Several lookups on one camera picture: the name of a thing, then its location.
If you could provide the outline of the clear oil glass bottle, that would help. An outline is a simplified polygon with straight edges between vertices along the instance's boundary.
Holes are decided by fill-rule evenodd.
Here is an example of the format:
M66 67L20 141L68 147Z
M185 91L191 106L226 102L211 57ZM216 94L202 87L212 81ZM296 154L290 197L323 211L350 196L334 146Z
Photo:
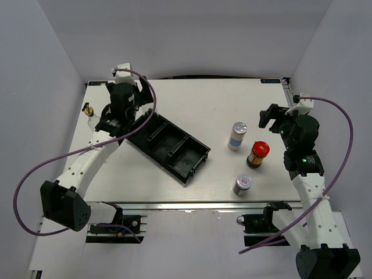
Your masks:
M90 106L89 102L86 102L82 108L82 112L88 117L88 126L94 132L96 126L99 124L100 117L95 114L94 109Z

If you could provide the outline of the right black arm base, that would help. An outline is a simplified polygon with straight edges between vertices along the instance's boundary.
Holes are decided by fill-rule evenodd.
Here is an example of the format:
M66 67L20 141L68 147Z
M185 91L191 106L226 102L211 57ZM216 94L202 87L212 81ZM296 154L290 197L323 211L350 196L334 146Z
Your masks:
M238 224L244 227L244 244L246 247L258 244L277 232L279 229L272 223L273 212L292 210L286 202L269 202L261 214L243 214L237 217Z

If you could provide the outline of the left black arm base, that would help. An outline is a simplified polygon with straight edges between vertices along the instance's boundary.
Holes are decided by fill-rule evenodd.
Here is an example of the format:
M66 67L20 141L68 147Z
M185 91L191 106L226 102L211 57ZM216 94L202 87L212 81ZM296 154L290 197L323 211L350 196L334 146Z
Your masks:
M148 216L131 213L115 205L110 223L90 224L85 242L88 244L140 244L144 240Z

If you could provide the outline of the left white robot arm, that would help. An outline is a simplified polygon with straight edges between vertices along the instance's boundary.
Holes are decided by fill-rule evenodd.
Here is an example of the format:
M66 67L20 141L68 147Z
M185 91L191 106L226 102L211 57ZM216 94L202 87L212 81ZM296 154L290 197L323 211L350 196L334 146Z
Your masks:
M110 102L101 115L85 103L82 111L88 116L92 137L86 151L79 152L73 164L55 181L45 181L40 188L44 216L73 231L87 224L103 223L111 232L123 225L118 206L84 200L91 181L107 158L131 135L137 111L153 102L145 78L135 81L107 83Z

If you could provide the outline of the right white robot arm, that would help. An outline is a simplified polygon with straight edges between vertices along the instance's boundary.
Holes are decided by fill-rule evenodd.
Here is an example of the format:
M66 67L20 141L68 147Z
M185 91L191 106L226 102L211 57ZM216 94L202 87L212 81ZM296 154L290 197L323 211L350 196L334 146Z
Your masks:
M272 104L260 112L259 127L270 120L272 133L281 136L284 166L300 197L306 225L295 219L290 209L280 207L262 217L263 227L279 229L296 249L296 269L300 278L349 278L360 263L357 249L348 247L334 220L325 191L324 169L314 150L319 135L318 121L299 109Z

